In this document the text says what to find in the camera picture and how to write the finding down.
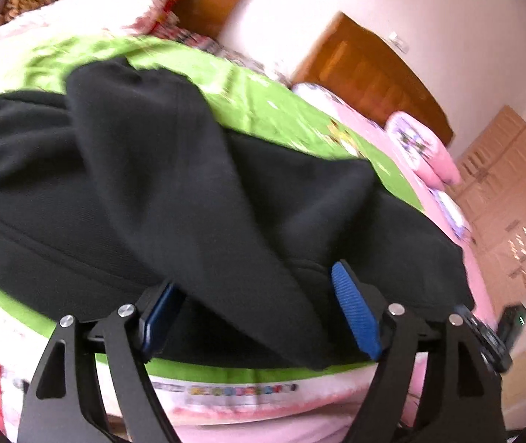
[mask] black hoodie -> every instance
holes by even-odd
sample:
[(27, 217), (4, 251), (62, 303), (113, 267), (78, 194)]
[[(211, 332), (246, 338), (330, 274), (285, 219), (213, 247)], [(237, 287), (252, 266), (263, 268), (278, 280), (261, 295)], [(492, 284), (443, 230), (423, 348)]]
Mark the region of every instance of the black hoodie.
[(370, 162), (223, 129), (185, 76), (119, 58), (65, 95), (0, 96), (0, 288), (49, 318), (100, 318), (170, 279), (189, 298), (163, 358), (362, 361), (330, 281), (341, 258), (426, 318), (474, 306), (462, 249)]

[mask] silver bolt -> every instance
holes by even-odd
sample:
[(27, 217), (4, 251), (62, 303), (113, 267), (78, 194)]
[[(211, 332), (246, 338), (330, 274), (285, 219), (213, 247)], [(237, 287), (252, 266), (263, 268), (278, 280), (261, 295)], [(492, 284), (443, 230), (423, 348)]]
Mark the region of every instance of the silver bolt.
[(464, 324), (464, 319), (457, 313), (451, 313), (449, 320), (454, 327), (460, 327)]
[(392, 303), (390, 306), (388, 306), (388, 311), (394, 316), (401, 316), (405, 314), (405, 308), (400, 303)]
[(119, 307), (119, 309), (117, 310), (117, 315), (121, 316), (122, 318), (125, 318), (126, 316), (133, 315), (135, 310), (136, 307), (133, 306), (131, 303), (125, 303), (125, 305), (121, 305)]
[(74, 322), (75, 322), (74, 316), (72, 316), (72, 315), (62, 316), (62, 319), (60, 320), (60, 326), (62, 328), (68, 328)]

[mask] green blanket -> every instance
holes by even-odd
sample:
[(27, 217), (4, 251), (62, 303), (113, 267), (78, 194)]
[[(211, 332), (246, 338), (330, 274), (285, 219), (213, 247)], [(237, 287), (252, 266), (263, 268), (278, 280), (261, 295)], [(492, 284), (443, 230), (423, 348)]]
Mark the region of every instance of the green blanket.
[[(64, 78), (76, 67), (97, 59), (125, 56), (136, 68), (166, 67), (183, 73), (208, 101), (216, 120), (297, 151), (327, 159), (367, 158), (384, 186), (420, 211), (414, 190), (389, 157), (345, 126), (333, 123), (282, 85), (199, 50), (153, 37), (106, 38), (105, 36), (52, 38), (32, 43), (27, 35), (0, 42), (0, 93), (36, 89), (64, 92)], [(344, 134), (344, 139), (335, 138)], [(37, 333), (48, 337), (54, 322), (33, 312), (0, 291), (0, 307)], [(148, 365), (150, 374), (212, 383), (247, 383), (308, 378), (326, 372), (303, 369), (235, 370), (205, 368), (164, 360)]]

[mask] wooden cabinet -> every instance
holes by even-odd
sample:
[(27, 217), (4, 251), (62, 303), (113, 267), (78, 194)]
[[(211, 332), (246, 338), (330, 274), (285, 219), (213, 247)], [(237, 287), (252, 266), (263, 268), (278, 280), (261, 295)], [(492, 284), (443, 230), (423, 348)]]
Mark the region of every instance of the wooden cabinet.
[(468, 178), (453, 197), (474, 229), (472, 246), (500, 313), (526, 298), (526, 122), (504, 107), (458, 166)]
[(524, 128), (524, 120), (511, 107), (505, 106), (458, 161), (463, 182), (451, 188), (450, 195), (460, 195), (481, 178)]

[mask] cabinet handle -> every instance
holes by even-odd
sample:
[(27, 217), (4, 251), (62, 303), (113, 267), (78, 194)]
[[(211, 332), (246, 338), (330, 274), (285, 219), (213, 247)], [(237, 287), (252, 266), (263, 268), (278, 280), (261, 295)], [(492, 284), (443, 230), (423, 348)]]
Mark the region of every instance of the cabinet handle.
[(526, 253), (519, 257), (519, 263), (523, 263), (526, 260)]
[(511, 231), (513, 228), (515, 228), (517, 225), (519, 225), (519, 220), (513, 220), (507, 227), (505, 228), (506, 232)]
[(476, 150), (474, 154), (476, 155), (476, 158), (480, 160), (480, 163), (484, 164), (484, 158), (482, 158), (482, 155), (480, 155), (480, 152)]
[(462, 163), (462, 166), (466, 169), (466, 171), (468, 172), (470, 176), (474, 177), (474, 174), (470, 171), (470, 169), (468, 168), (468, 165), (466, 165), (465, 163)]
[(522, 275), (523, 275), (523, 285), (526, 289), (526, 271), (522, 268)]
[(470, 163), (474, 166), (474, 168), (478, 169), (478, 164), (474, 161), (472, 157), (468, 157), (468, 160), (470, 160)]

